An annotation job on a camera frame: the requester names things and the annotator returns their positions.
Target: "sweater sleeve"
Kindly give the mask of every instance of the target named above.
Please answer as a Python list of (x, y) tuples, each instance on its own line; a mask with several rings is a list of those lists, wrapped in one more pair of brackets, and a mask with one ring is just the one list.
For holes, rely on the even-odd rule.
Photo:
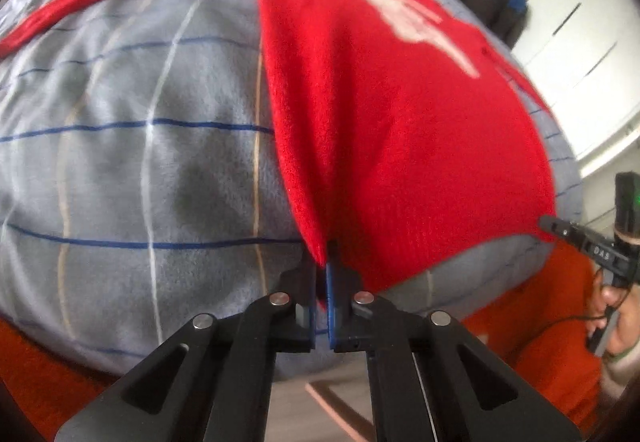
[(640, 372), (640, 342), (622, 359), (603, 359), (601, 389), (605, 403), (616, 401), (627, 383)]

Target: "white logo print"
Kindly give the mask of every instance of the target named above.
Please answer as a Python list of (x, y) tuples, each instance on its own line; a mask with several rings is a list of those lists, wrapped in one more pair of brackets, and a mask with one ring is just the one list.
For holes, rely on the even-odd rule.
[(478, 69), (449, 37), (428, 20), (439, 24), (436, 13), (415, 0), (366, 0), (380, 13), (394, 34), (402, 41), (412, 44), (425, 42), (449, 56), (468, 76), (480, 77)]

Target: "cable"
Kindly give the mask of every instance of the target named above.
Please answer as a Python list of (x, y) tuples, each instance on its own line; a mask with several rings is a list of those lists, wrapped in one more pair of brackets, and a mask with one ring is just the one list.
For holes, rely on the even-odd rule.
[[(631, 288), (629, 287), (628, 289), (626, 289), (625, 295), (623, 295), (623, 297), (620, 298), (620, 300), (616, 303), (615, 307), (613, 307), (614, 310), (618, 310), (620, 308), (620, 306), (625, 302), (625, 299), (629, 296), (630, 292), (631, 292)], [(547, 330), (549, 330), (550, 328), (560, 323), (565, 323), (566, 321), (597, 321), (599, 319), (607, 319), (607, 316), (606, 315), (602, 315), (602, 316), (573, 315), (573, 316), (567, 316), (560, 319), (556, 319), (555, 321), (551, 321), (551, 323), (548, 323), (545, 326), (543, 326), (538, 332), (533, 334), (532, 337), (527, 339), (524, 343), (520, 343), (519, 345), (517, 345), (513, 350), (511, 350), (507, 354), (505, 359), (510, 359), (511, 356), (519, 354), (527, 346), (529, 346), (533, 341), (535, 341), (540, 336), (542, 336), (542, 334), (544, 334)]]

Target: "blue stripe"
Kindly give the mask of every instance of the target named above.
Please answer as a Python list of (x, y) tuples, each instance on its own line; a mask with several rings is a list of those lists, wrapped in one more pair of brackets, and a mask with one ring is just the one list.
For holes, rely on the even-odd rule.
[[(9, 316), (8, 314), (5, 314), (2, 311), (0, 311), (0, 318), (2, 318), (2, 320), (6, 321), (7, 323), (11, 323), (14, 326), (18, 327), (18, 329), (33, 328), (34, 330), (41, 330), (43, 332), (48, 332), (50, 334), (53, 334), (52, 331), (50, 331), (49, 329), (47, 329), (47, 327), (44, 327), (40, 323), (37, 323), (35, 321), (12, 318), (11, 316)], [(137, 359), (144, 359), (146, 357), (145, 354), (137, 354), (135, 352), (129, 352), (128, 350), (120, 350), (119, 348), (101, 348), (100, 346), (87, 345), (85, 343), (79, 342), (71, 338), (64, 339), (64, 342), (68, 345), (78, 346), (79, 348), (82, 348), (84, 350), (90, 350), (92, 352), (98, 352), (100, 354), (124, 356), (124, 357), (131, 357), (131, 358), (137, 358)]]
[[(202, 43), (218, 43), (218, 44), (229, 44), (236, 45), (236, 47), (242, 48), (251, 48), (257, 52), (258, 47), (249, 44), (242, 44), (241, 42), (236, 42), (230, 38), (223, 38), (222, 36), (196, 36), (194, 38), (182, 38), (176, 42), (178, 45), (188, 45), (188, 44), (202, 44)], [(122, 47), (113, 48), (104, 54), (98, 54), (98, 56), (94, 56), (93, 58), (89, 58), (88, 60), (63, 60), (50, 68), (41, 68), (34, 67), (23, 72), (17, 74), (13, 79), (9, 80), (4, 85), (0, 86), (0, 90), (4, 90), (9, 87), (12, 83), (14, 83), (17, 79), (20, 79), (23, 76), (27, 76), (29, 74), (34, 74), (36, 72), (51, 72), (61, 66), (66, 64), (75, 64), (75, 65), (89, 65), (90, 63), (95, 63), (98, 60), (103, 60), (109, 56), (114, 54), (119, 54), (121, 52), (126, 52), (129, 50), (138, 50), (138, 49), (146, 49), (146, 48), (155, 48), (155, 47), (169, 47), (172, 42), (144, 42), (141, 44), (132, 44), (132, 45), (123, 45)]]
[[(119, 242), (112, 240), (88, 240), (80, 238), (65, 238), (44, 233), (29, 231), (19, 225), (7, 223), (7, 226), (28, 237), (56, 242), (57, 244), (83, 245), (84, 247), (110, 247), (112, 249), (148, 249), (148, 242)], [(262, 237), (240, 238), (235, 240), (222, 240), (219, 242), (153, 242), (151, 246), (161, 251), (185, 251), (188, 249), (224, 249), (238, 245), (262, 245), (262, 244), (299, 244), (300, 239), (274, 239)]]
[[(184, 128), (213, 128), (217, 130), (229, 130), (234, 132), (261, 132), (273, 135), (273, 129), (260, 127), (257, 125), (233, 125), (229, 123), (219, 123), (217, 121), (180, 121), (178, 119), (169, 119), (168, 117), (158, 117), (151, 121), (152, 125), (165, 125), (171, 127)], [(102, 132), (103, 130), (118, 128), (144, 128), (146, 121), (116, 121), (99, 126), (89, 125), (69, 125), (66, 127), (54, 127), (42, 130), (31, 130), (30, 132), (16, 133), (14, 135), (5, 135), (0, 137), (0, 143), (11, 143), (18, 139), (27, 139), (28, 137), (38, 137), (39, 135), (55, 135), (56, 133), (65, 132)]]
[[(135, 13), (131, 13), (129, 15), (100, 15), (100, 16), (96, 16), (95, 18), (91, 18), (85, 22), (82, 22), (79, 26), (77, 26), (76, 28), (63, 28), (63, 27), (55, 27), (55, 28), (50, 28), (49, 31), (47, 32), (51, 32), (51, 31), (58, 31), (58, 32), (72, 32), (72, 31), (77, 31), (78, 29), (82, 29), (83, 27), (87, 26), (88, 24), (90, 24), (91, 22), (95, 22), (96, 20), (102, 20), (102, 19), (107, 19), (107, 18), (126, 18), (127, 16), (133, 16)], [(146, 13), (138, 13), (137, 16), (143, 16)]]
[(561, 191), (560, 193), (556, 193), (556, 197), (562, 196), (565, 193), (569, 193), (570, 190), (572, 190), (574, 188), (577, 188), (577, 187), (580, 187), (580, 186), (582, 186), (581, 182), (578, 182), (576, 184), (571, 184), (571, 186), (568, 186), (567, 188), (565, 188), (564, 191)]

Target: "wristband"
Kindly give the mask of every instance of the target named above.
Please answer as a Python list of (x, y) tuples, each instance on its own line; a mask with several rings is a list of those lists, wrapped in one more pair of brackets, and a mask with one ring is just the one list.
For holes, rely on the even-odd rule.
[(640, 338), (638, 338), (636, 343), (631, 348), (627, 348), (626, 350), (620, 352), (618, 355), (613, 355), (613, 354), (607, 352), (607, 361), (609, 361), (609, 362), (622, 361), (622, 359), (624, 359), (631, 352), (633, 352), (633, 350), (636, 348), (636, 346), (638, 346), (638, 343), (640, 343)]

